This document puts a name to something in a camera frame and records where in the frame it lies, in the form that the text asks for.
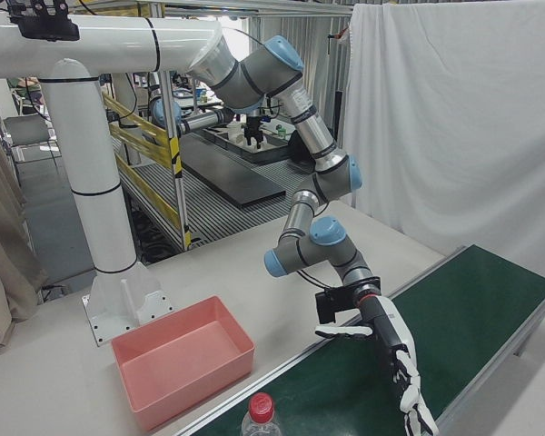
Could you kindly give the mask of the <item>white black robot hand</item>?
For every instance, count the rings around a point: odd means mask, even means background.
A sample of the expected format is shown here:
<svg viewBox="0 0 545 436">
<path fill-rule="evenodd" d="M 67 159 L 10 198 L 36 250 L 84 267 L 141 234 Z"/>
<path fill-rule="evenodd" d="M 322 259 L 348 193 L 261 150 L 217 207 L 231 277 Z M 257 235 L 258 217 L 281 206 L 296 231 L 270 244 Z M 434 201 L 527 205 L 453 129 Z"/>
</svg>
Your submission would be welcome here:
<svg viewBox="0 0 545 436">
<path fill-rule="evenodd" d="M 315 294 L 319 324 L 315 333 L 323 338 L 348 338 L 373 341 L 378 356 L 391 376 L 399 398 L 408 435 L 440 433 L 421 393 L 421 375 L 411 331 L 394 302 L 374 292 L 353 291 L 343 287 L 325 289 Z M 335 314 L 358 309 L 361 323 L 336 326 Z"/>
</svg>

